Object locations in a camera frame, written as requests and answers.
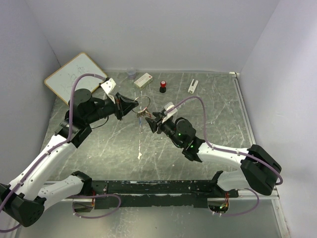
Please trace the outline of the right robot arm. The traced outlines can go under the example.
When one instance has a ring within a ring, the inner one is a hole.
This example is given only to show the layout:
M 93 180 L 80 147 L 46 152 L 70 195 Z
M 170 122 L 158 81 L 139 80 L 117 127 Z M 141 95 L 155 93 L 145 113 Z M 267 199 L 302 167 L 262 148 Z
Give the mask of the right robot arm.
M 269 196 L 280 182 L 280 164 L 261 146 L 231 148 L 211 144 L 196 136 L 196 130 L 185 118 L 164 117 L 154 112 L 146 118 L 153 133 L 164 133 L 172 143 L 182 149 L 190 161 L 199 163 L 221 163 L 234 168 L 233 172 L 220 172 L 210 185 L 211 194 L 223 196 L 232 189 L 251 188 L 261 195 Z

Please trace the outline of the silver keys bunch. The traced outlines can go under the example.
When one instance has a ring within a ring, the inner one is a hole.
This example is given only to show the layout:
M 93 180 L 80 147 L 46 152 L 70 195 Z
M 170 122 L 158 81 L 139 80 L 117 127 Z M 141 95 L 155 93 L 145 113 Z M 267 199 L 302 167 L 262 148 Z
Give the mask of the silver keys bunch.
M 142 117 L 150 117 L 150 118 L 152 117 L 152 114 L 149 112 L 147 107 L 137 112 L 137 118 L 142 118 Z

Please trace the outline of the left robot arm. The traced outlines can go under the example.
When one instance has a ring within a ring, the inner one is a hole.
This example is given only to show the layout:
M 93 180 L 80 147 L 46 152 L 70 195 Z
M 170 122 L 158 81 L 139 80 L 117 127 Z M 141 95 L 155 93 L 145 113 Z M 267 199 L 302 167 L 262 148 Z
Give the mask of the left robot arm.
M 91 124 L 115 115 L 118 120 L 139 103 L 120 93 L 95 98 L 88 89 L 71 93 L 69 110 L 44 150 L 8 185 L 0 186 L 0 209 L 20 225 L 33 225 L 42 214 L 61 200 L 80 196 L 86 198 L 93 191 L 92 178 L 81 171 L 66 179 L 44 186 L 58 165 L 83 143 L 92 132 Z

